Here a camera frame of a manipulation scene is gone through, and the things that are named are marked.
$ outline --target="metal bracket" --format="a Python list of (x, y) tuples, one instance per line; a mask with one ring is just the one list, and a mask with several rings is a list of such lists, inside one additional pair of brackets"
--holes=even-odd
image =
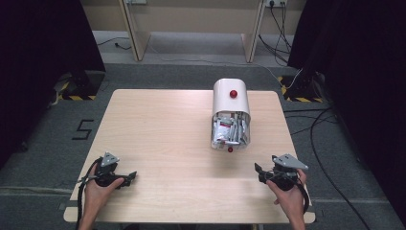
[(287, 168), (308, 170), (308, 166), (293, 157), (291, 154), (287, 153), (280, 157), (274, 158), (275, 164), (282, 165)]
[(111, 154), (110, 152), (107, 151), (104, 154), (104, 158), (101, 161), (101, 166), (105, 167), (105, 166), (112, 165), (112, 164), (114, 164), (116, 162), (119, 162), (119, 161), (120, 161), (119, 158), (115, 157), (113, 154)]

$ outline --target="gray carpet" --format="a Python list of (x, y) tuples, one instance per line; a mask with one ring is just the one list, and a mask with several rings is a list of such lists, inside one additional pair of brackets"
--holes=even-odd
[[(0, 229), (74, 229), (63, 220), (87, 151), (89, 151), (112, 92), (119, 88), (213, 89), (222, 78), (239, 78), (248, 90), (273, 90), (283, 110), (326, 108), (324, 103), (292, 103), (282, 98), (279, 83), (262, 67), (122, 65), (106, 64), (106, 76), (94, 101), (59, 101), (37, 124), (26, 152), (13, 154), (0, 172)], [(272, 68), (276, 76), (292, 75), (287, 68)], [(322, 171), (310, 144), (309, 127), (320, 111), (286, 112), (286, 121), (300, 160), (310, 170), (307, 187), (317, 220), (307, 229), (365, 229), (360, 218), (334, 189)], [(404, 229), (371, 172), (357, 156), (333, 111), (313, 130), (317, 156), (336, 187), (350, 200), (371, 229)], [(77, 132), (91, 129), (87, 140)], [(98, 229), (120, 229), (119, 224), (98, 223)], [(144, 229), (174, 229), (173, 225), (142, 224)], [(236, 225), (204, 224), (198, 229), (237, 229)], [(289, 229), (286, 224), (264, 229)]]

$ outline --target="power cable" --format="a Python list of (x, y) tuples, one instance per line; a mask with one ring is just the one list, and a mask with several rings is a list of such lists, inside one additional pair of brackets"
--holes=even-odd
[[(278, 48), (279, 42), (281, 41), (281, 36), (278, 37), (277, 44), (275, 45), (275, 49)], [(274, 56), (275, 62), (277, 62), (280, 66), (287, 66), (287, 60), (283, 59), (283, 62), (286, 63), (285, 65), (280, 64), (277, 60), (277, 56)]]
[(130, 47), (123, 47), (123, 46), (121, 46), (121, 45), (119, 45), (119, 43), (114, 43), (114, 45), (116, 46), (116, 47), (119, 47), (119, 48), (122, 48), (123, 50), (129, 50), (129, 49), (131, 49), (131, 46)]
[(309, 111), (324, 111), (325, 108), (309, 108), (309, 109), (293, 109), (293, 110), (285, 110), (283, 113), (290, 113), (290, 112), (309, 112)]
[(349, 205), (349, 207), (352, 209), (352, 211), (359, 217), (359, 219), (362, 221), (362, 223), (364, 224), (364, 226), (366, 227), (366, 229), (370, 229), (370, 227), (368, 226), (368, 224), (365, 222), (365, 220), (362, 218), (362, 216), (358, 213), (358, 211), (355, 209), (355, 207), (350, 203), (350, 201), (346, 198), (346, 196), (338, 189), (338, 187), (335, 185), (335, 183), (332, 181), (331, 177), (328, 175), (325, 167), (323, 166), (319, 155), (316, 151), (316, 148), (314, 147), (314, 141), (313, 141), (313, 128), (316, 126), (317, 121), (323, 116), (324, 113), (326, 113), (327, 111), (329, 111), (331, 109), (331, 107), (326, 108), (323, 112), (321, 112), (316, 120), (314, 120), (313, 124), (311, 125), (310, 128), (310, 144), (311, 144), (311, 148), (313, 150), (313, 153), (316, 157), (317, 162), (319, 163), (320, 168), (322, 169), (323, 173), (325, 174), (326, 178), (328, 179), (328, 181), (331, 183), (331, 185), (334, 187), (334, 189), (340, 194), (340, 196), (347, 202), (347, 204)]
[(281, 2), (281, 5), (282, 5), (282, 36), (284, 37), (286, 49), (290, 53), (290, 49), (292, 48), (292, 46), (290, 45), (289, 41), (287, 40), (286, 33), (284, 32), (284, 22), (286, 21), (287, 8), (286, 8), (286, 4), (284, 2)]
[(105, 40), (105, 41), (104, 41), (104, 42), (102, 42), (102, 43), (98, 43), (98, 46), (103, 45), (103, 44), (105, 44), (105, 43), (107, 43), (107, 42), (109, 42), (109, 41), (115, 40), (115, 39), (129, 39), (129, 38), (128, 38), (128, 37), (125, 37), (125, 36), (118, 36), (118, 37), (114, 37), (114, 38), (111, 38), (111, 39)]
[[(330, 117), (333, 117), (333, 116), (326, 117), (326, 118), (323, 119), (322, 121), (317, 122), (315, 125), (318, 125), (318, 124), (320, 124), (320, 123), (322, 123), (322, 122), (329, 122), (327, 119), (330, 118)], [(310, 127), (307, 127), (307, 128), (304, 128), (304, 129), (301, 129), (301, 130), (299, 130), (299, 131), (292, 132), (292, 133), (290, 133), (290, 135), (293, 136), (293, 135), (295, 135), (295, 134), (301, 133), (301, 132), (306, 131), (306, 130), (309, 130), (309, 129), (311, 129), (311, 126), (310, 126)]]
[(274, 4), (272, 4), (272, 2), (273, 1), (271, 1), (271, 7), (269, 9), (271, 11), (272, 17), (275, 20), (275, 23), (277, 24), (278, 30), (280, 32), (280, 37), (285, 42), (287, 47), (292, 48), (292, 46), (290, 45), (289, 41), (286, 38), (286, 35), (284, 34), (284, 22), (286, 20), (286, 6), (285, 6), (285, 4), (282, 4), (282, 27), (281, 27), (278, 20), (277, 20), (277, 18), (276, 18), (276, 16), (275, 16), (275, 14), (274, 14), (274, 11), (273, 11), (273, 8), (274, 8), (273, 5)]
[(283, 62), (287, 63), (287, 60), (286, 60), (284, 57), (282, 57), (280, 54), (278, 54), (278, 52), (282, 52), (282, 53), (285, 53), (285, 54), (289, 54), (289, 53), (287, 53), (286, 51), (278, 50), (278, 49), (273, 48), (272, 46), (268, 45), (268, 44), (262, 39), (262, 36), (261, 36), (260, 34), (258, 35), (258, 37), (259, 37), (260, 41), (262, 42), (262, 44), (265, 46), (265, 48), (269, 51), (269, 53), (271, 53), (272, 55), (274, 55), (275, 58), (278, 57), (280, 60), (282, 60)]
[(268, 67), (263, 66), (263, 65), (261, 65), (261, 64), (257, 64), (257, 63), (254, 63), (254, 62), (252, 62), (252, 63), (234, 63), (234, 62), (231, 62), (231, 61), (211, 61), (211, 60), (206, 60), (206, 59), (202, 59), (202, 58), (200, 58), (200, 59), (182, 59), (182, 58), (165, 59), (165, 58), (162, 58), (162, 57), (160, 56), (161, 54), (160, 54), (158, 51), (156, 51), (149, 43), (148, 43), (147, 46), (148, 46), (155, 54), (157, 54), (158, 57), (159, 57), (159, 59), (162, 60), (162, 61), (206, 62), (206, 63), (211, 63), (211, 64), (232, 64), (232, 65), (236, 65), (236, 66), (257, 65), (257, 66), (259, 66), (259, 67), (265, 68), (265, 69), (271, 74), (271, 76), (279, 83), (279, 85), (280, 85), (281, 87), (283, 87), (283, 84), (281, 84), (281, 83), (279, 82), (278, 77), (276, 77), (276, 76), (274, 75), (274, 73), (272, 73), (272, 71), (271, 71)]
[[(330, 120), (328, 120), (328, 118), (331, 117), (335, 117), (334, 115), (326, 117), (324, 119), (322, 119), (322, 122), (328, 122), (328, 123), (332, 123), (332, 124), (340, 124), (339, 122), (332, 122)], [(292, 115), (292, 116), (286, 116), (284, 118), (310, 118), (310, 119), (316, 119), (317, 117), (311, 117), (311, 116), (305, 116), (305, 115)]]

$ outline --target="wooden table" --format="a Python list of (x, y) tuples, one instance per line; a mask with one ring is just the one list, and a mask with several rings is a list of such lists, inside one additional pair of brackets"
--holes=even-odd
[[(117, 174), (137, 171), (130, 187), (113, 193), (98, 221), (141, 223), (286, 223), (275, 195), (259, 183), (271, 156), (295, 149), (278, 95), (248, 91), (251, 144), (211, 148), (212, 90), (120, 89), (114, 92), (79, 175), (106, 151), (121, 161)], [(77, 200), (78, 187), (71, 200)], [(78, 209), (64, 218), (76, 221)], [(305, 222), (315, 220), (307, 212)]]

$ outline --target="white cylindrical container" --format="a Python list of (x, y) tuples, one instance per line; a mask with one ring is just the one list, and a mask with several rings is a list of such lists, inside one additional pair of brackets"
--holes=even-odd
[(214, 84), (212, 147), (229, 152), (250, 143), (250, 107), (245, 83), (221, 79)]

